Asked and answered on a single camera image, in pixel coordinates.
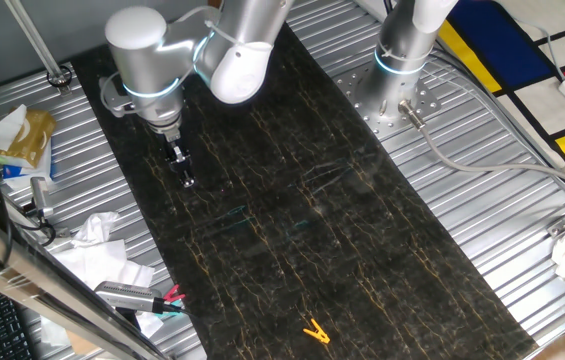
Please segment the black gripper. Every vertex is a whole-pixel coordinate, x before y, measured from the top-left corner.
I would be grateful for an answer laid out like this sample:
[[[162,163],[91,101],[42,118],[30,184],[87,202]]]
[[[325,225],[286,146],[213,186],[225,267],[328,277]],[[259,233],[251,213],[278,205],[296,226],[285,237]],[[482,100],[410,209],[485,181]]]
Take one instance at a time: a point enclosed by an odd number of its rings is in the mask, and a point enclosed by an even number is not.
[[[184,140],[166,140],[164,143],[165,159],[171,171],[177,171],[180,183],[184,188],[196,184],[195,176],[191,172],[191,157]]]

